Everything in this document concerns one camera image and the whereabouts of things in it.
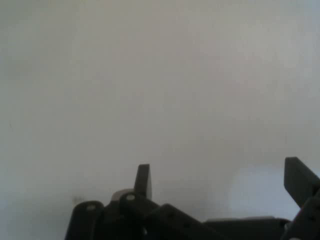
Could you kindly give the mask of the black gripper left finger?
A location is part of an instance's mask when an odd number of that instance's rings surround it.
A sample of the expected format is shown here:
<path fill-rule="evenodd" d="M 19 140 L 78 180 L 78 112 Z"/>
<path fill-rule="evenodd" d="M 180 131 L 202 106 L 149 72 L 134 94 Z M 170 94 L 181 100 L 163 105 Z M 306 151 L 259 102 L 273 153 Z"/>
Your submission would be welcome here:
<path fill-rule="evenodd" d="M 149 164 L 137 168 L 134 187 L 114 193 L 108 205 L 74 207 L 66 240 L 225 240 L 226 236 L 170 204 L 152 201 Z"/>

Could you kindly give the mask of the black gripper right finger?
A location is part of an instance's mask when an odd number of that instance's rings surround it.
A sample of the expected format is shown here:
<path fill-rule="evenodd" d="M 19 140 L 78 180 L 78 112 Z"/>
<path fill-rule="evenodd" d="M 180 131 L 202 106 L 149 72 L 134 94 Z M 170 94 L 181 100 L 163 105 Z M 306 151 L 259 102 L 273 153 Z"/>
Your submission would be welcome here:
<path fill-rule="evenodd" d="M 284 188 L 300 210 L 285 228 L 282 240 L 320 238 L 320 178 L 299 158 L 284 163 Z"/>

